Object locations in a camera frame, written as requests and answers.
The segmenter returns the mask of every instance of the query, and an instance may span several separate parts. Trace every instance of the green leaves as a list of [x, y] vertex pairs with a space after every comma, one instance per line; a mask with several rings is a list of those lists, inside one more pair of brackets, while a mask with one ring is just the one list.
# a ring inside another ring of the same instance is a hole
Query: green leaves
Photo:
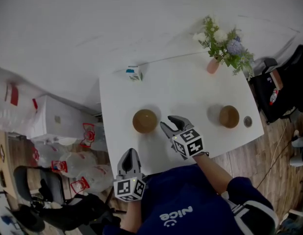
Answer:
[[228, 67], [230, 66], [229, 60], [225, 59], [225, 63], [226, 63], [226, 65], [227, 65]]
[[233, 40], [237, 37], [237, 30], [234, 28], [227, 34], [227, 40], [218, 43], [214, 38], [214, 33], [219, 29], [219, 26], [216, 25], [215, 21], [208, 15], [203, 20], [204, 25], [204, 33], [207, 37], [206, 41], [200, 42], [203, 48], [209, 48], [208, 51], [209, 56], [214, 57], [220, 63], [225, 62], [225, 64], [229, 67], [233, 66], [233, 74], [236, 75], [243, 69], [247, 69], [249, 71], [250, 77], [253, 75], [253, 70], [250, 66], [250, 60], [253, 60], [253, 54], [249, 53], [248, 50], [244, 50], [242, 55], [231, 55], [227, 52], [227, 44], [230, 40]]

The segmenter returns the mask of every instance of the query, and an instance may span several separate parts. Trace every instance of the shirt logo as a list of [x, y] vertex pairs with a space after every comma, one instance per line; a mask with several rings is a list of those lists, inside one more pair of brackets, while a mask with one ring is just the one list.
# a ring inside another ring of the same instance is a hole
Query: shirt logo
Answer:
[[192, 212], [192, 211], [193, 211], [193, 208], [191, 206], [189, 206], [187, 209], [174, 211], [169, 214], [167, 214], [167, 213], [161, 214], [159, 217], [162, 221], [165, 221], [163, 226], [170, 227], [170, 226], [174, 226], [177, 223], [175, 218], [177, 218], [178, 216], [180, 218], [182, 218], [186, 215], [187, 212]]

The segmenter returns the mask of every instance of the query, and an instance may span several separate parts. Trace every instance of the white flower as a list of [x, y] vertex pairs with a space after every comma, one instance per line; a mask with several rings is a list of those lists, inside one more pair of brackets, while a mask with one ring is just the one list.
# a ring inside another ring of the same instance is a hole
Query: white flower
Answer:
[[215, 15], [211, 19], [214, 27], [219, 25], [218, 18]]
[[221, 43], [227, 40], [228, 35], [223, 30], [219, 29], [214, 33], [214, 38], [216, 42]]
[[193, 39], [195, 41], [205, 42], [206, 41], [205, 33], [199, 33], [199, 34], [195, 33], [193, 36]]

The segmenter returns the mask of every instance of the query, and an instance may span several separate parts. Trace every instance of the wooden bowl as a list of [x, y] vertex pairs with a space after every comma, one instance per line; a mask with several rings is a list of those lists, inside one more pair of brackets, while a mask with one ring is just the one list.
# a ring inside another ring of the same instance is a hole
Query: wooden bowl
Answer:
[[152, 132], [157, 126], [156, 114], [147, 109], [138, 111], [133, 117], [133, 126], [142, 134]]
[[219, 114], [219, 121], [226, 128], [234, 128], [240, 120], [239, 113], [236, 108], [231, 105], [223, 107]]

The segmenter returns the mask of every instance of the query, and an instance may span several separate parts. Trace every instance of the wooden floor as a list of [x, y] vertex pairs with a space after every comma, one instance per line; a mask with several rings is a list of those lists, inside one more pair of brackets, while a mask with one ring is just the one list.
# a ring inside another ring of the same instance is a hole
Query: wooden floor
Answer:
[[[303, 166], [289, 165], [290, 158], [299, 152], [289, 142], [295, 130], [302, 133], [303, 114], [295, 124], [279, 119], [267, 125], [263, 114], [261, 120], [265, 133], [263, 136], [213, 160], [233, 177], [248, 177], [254, 187], [272, 203], [281, 220], [290, 209], [296, 208], [303, 198], [303, 185], [300, 184], [303, 180]], [[276, 159], [271, 172], [265, 177]]]
[[[303, 131], [303, 114], [295, 124], [290, 123], [288, 120], [278, 120], [268, 126], [262, 114], [261, 119], [265, 132], [263, 136], [240, 148], [215, 157], [213, 160], [233, 177], [243, 176], [250, 178], [253, 185], [273, 204], [276, 213], [281, 219], [289, 209], [296, 208], [303, 197], [300, 184], [303, 179], [303, 166], [295, 168], [289, 166], [288, 163], [289, 159], [299, 152], [297, 149], [292, 148], [289, 142], [293, 137], [294, 130], [298, 129], [300, 133]], [[32, 144], [29, 141], [10, 141], [13, 167], [34, 165], [31, 146]], [[276, 160], [283, 149], [284, 151], [273, 166], [270, 174], [265, 177], [272, 162]], [[73, 151], [78, 150], [80, 150], [78, 146], [73, 147]], [[97, 156], [99, 164], [109, 162], [106, 152], [94, 152], [94, 154]], [[34, 174], [29, 174], [28, 180], [30, 187], [33, 188], [37, 186], [39, 181]], [[66, 194], [70, 195], [69, 182], [65, 178], [64, 187]], [[107, 195], [108, 190], [101, 193], [99, 197], [104, 201]], [[111, 201], [111, 207], [126, 210], [126, 204], [117, 201], [115, 198]], [[52, 228], [45, 229], [43, 233], [56, 234]], [[67, 234], [79, 234], [79, 232], [73, 231]]]

